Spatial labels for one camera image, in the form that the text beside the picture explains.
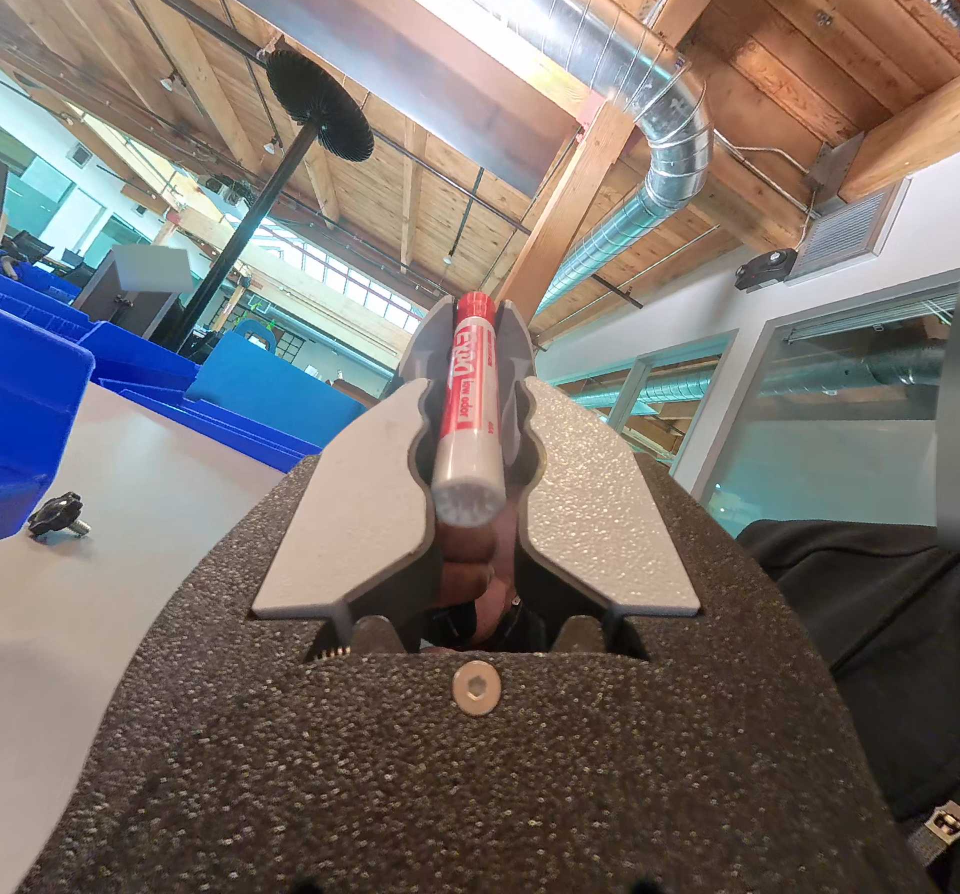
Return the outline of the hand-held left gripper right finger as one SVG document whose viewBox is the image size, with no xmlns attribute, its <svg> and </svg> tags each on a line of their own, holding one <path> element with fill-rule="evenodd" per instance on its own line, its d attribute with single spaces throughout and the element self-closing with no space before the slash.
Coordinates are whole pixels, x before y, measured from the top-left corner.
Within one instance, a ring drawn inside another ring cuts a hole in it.
<svg viewBox="0 0 960 894">
<path fill-rule="evenodd" d="M 522 599 L 545 619 L 696 616 L 700 599 L 630 445 L 533 375 L 517 396 L 535 458 L 517 522 L 533 562 L 515 573 Z"/>
</svg>

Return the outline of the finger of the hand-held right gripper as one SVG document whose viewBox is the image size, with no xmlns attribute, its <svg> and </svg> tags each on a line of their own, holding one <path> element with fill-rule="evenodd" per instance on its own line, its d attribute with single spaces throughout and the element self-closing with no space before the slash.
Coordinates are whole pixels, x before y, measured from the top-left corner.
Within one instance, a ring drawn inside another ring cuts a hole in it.
<svg viewBox="0 0 960 894">
<path fill-rule="evenodd" d="M 396 369 L 399 385 L 419 379 L 442 383 L 449 372 L 457 301 L 452 296 L 438 300 L 421 320 Z"/>
<path fill-rule="evenodd" d="M 503 300 L 494 323 L 498 369 L 501 450 L 504 463 L 514 463 L 520 453 L 522 429 L 517 384 L 535 370 L 534 347 L 527 324 L 511 300 Z"/>
</svg>

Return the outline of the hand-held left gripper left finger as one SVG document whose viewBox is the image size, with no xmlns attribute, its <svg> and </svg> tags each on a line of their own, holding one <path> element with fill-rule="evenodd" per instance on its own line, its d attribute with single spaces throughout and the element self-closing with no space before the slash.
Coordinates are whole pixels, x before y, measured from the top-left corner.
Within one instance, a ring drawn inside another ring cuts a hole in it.
<svg viewBox="0 0 960 894">
<path fill-rule="evenodd" d="M 438 598 L 443 562 L 417 460 L 434 387 L 404 384 L 323 450 L 251 604 L 259 620 L 409 621 Z"/>
</svg>

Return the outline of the red and white marker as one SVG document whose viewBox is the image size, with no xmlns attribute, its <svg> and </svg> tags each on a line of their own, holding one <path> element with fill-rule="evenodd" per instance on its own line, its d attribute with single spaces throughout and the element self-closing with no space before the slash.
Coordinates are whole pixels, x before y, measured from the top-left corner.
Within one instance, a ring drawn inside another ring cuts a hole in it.
<svg viewBox="0 0 960 894">
<path fill-rule="evenodd" d="M 452 528 L 485 527 L 506 504 L 496 315 L 480 291 L 456 306 L 431 480 L 437 519 Z"/>
</svg>

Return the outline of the large blue plastic bin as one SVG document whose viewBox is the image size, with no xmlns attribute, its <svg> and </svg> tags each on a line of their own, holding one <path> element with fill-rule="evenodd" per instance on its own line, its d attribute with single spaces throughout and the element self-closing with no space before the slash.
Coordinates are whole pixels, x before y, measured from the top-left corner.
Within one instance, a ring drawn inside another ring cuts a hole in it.
<svg viewBox="0 0 960 894">
<path fill-rule="evenodd" d="M 16 535 L 59 471 L 93 354 L 1 312 L 1 538 Z"/>
</svg>

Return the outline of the light blue panel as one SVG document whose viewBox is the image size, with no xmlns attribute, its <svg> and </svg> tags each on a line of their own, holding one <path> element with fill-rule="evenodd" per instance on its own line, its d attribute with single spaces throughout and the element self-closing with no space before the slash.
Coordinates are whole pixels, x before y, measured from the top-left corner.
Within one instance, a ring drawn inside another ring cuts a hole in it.
<svg viewBox="0 0 960 894">
<path fill-rule="evenodd" d="M 279 358 L 276 348 L 273 334 L 255 320 L 223 332 L 186 390 L 186 399 L 317 448 L 366 413 L 361 402 Z"/>
</svg>

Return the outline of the small black metal part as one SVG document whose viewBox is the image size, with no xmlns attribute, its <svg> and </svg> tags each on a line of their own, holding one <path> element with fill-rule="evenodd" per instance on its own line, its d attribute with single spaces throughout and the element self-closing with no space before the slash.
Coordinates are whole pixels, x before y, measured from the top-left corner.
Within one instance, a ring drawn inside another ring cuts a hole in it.
<svg viewBox="0 0 960 894">
<path fill-rule="evenodd" d="M 78 537 L 90 534 L 90 525 L 81 519 L 83 501 L 77 492 L 66 492 L 39 505 L 27 519 L 28 535 L 41 539 L 50 533 L 72 533 Z"/>
</svg>

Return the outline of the wooden post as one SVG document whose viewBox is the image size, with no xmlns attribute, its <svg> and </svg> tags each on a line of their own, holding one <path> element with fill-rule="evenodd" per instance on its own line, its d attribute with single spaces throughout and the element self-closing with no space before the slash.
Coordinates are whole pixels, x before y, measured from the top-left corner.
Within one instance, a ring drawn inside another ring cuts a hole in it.
<svg viewBox="0 0 960 894">
<path fill-rule="evenodd" d="M 611 167 L 635 125 L 615 104 L 592 93 L 578 115 L 582 138 L 494 299 L 509 301 L 525 326 L 541 306 Z"/>
</svg>

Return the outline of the spiral metal duct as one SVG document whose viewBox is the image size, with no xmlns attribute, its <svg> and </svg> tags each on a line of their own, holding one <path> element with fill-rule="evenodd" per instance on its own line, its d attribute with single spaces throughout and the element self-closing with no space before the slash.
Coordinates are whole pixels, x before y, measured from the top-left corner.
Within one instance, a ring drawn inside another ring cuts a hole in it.
<svg viewBox="0 0 960 894">
<path fill-rule="evenodd" d="M 675 216 L 701 192 L 713 158 L 710 125 L 693 121 L 651 145 L 642 184 L 624 198 L 569 251 L 550 281 L 536 313 L 542 313 L 594 272 Z"/>
<path fill-rule="evenodd" d="M 629 116 L 657 163 L 706 168 L 713 128 L 690 61 L 614 0 L 469 0 Z"/>
</svg>

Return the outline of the black wall alarm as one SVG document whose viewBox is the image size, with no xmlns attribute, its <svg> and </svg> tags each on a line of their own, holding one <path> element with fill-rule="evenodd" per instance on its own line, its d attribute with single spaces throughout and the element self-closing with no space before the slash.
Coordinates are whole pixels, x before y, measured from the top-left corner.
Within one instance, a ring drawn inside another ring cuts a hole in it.
<svg viewBox="0 0 960 894">
<path fill-rule="evenodd" d="M 797 258 L 798 251 L 794 248 L 757 255 L 736 269 L 734 287 L 741 292 L 753 292 L 783 283 L 794 269 Z"/>
</svg>

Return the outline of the white wall vent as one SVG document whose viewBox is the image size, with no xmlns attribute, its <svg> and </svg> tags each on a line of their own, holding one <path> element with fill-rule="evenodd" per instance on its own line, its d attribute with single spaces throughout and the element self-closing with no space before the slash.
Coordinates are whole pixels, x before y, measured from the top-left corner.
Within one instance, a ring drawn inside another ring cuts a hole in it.
<svg viewBox="0 0 960 894">
<path fill-rule="evenodd" d="M 878 258 L 912 181 L 899 180 L 818 219 L 784 283 L 796 286 Z"/>
</svg>

